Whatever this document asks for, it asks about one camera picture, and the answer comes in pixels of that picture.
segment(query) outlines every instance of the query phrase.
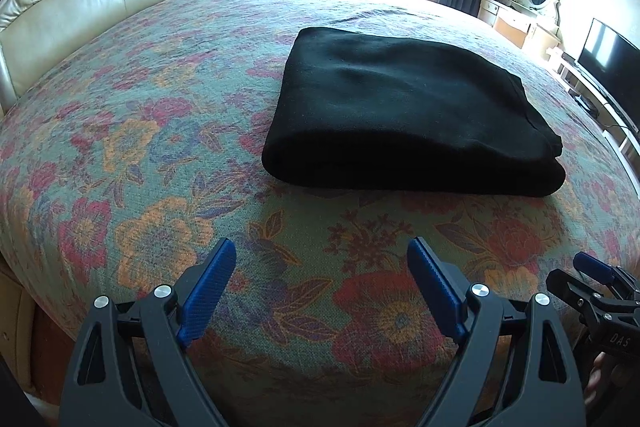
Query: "electronic device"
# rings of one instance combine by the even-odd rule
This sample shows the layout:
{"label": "electronic device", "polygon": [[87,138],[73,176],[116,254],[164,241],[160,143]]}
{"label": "electronic device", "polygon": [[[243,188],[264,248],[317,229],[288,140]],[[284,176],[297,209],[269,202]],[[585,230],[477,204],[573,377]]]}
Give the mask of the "electronic device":
{"label": "electronic device", "polygon": [[637,132],[640,124],[640,50],[594,19],[575,65]]}
{"label": "electronic device", "polygon": [[593,118],[593,120],[598,119],[600,112],[591,100],[573,89],[569,94],[573,97],[575,103],[577,103],[591,118]]}

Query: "black folded blanket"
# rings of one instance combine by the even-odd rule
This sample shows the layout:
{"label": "black folded blanket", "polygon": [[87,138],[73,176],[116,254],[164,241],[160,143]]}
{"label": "black folded blanket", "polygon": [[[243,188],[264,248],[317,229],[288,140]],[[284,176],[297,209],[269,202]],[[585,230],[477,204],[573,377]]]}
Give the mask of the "black folded blanket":
{"label": "black folded blanket", "polygon": [[306,28],[262,165],[305,187],[546,196],[564,182],[561,153],[520,79],[479,55]]}

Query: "metal screw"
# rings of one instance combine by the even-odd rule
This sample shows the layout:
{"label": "metal screw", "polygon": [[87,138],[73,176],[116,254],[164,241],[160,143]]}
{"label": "metal screw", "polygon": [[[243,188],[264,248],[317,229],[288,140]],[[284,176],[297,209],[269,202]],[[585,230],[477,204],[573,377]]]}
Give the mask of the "metal screw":
{"label": "metal screw", "polygon": [[167,286],[166,284],[158,286],[158,288],[154,290],[154,295],[159,299],[166,297],[169,293],[171,293],[171,286]]}
{"label": "metal screw", "polygon": [[549,300],[549,297],[546,296],[545,294],[537,293],[536,294],[536,302],[538,304],[540,304],[541,306],[548,306],[549,302],[551,302],[551,301]]}
{"label": "metal screw", "polygon": [[487,295],[489,295],[489,288],[487,288],[484,284],[474,284],[473,286],[471,286],[471,291],[478,297],[486,297]]}
{"label": "metal screw", "polygon": [[102,295],[94,301],[96,308],[104,308],[107,304],[109,304],[109,298],[106,295]]}

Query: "tv cabinet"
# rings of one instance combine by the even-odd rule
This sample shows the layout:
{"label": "tv cabinet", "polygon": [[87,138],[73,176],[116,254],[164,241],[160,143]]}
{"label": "tv cabinet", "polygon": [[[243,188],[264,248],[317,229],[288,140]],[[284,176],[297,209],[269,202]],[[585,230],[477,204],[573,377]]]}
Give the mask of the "tv cabinet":
{"label": "tv cabinet", "polygon": [[578,92],[587,97],[599,111],[595,120],[602,131],[602,135],[610,144],[640,199],[640,143],[638,130],[633,124],[628,124],[620,116],[615,106],[598,88],[584,76],[580,70],[562,57],[560,48],[548,49],[549,61],[546,68],[567,92]]}

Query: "cable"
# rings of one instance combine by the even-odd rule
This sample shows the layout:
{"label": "cable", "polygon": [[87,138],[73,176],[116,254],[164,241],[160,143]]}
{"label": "cable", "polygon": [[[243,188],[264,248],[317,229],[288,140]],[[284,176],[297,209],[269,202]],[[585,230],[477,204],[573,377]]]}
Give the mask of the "cable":
{"label": "cable", "polygon": [[629,129],[629,127],[625,125],[618,125],[617,123],[612,123],[611,125],[602,125],[602,127],[604,127],[605,129],[609,129],[610,127],[620,127],[620,129],[626,129],[629,132],[632,132],[631,129]]}

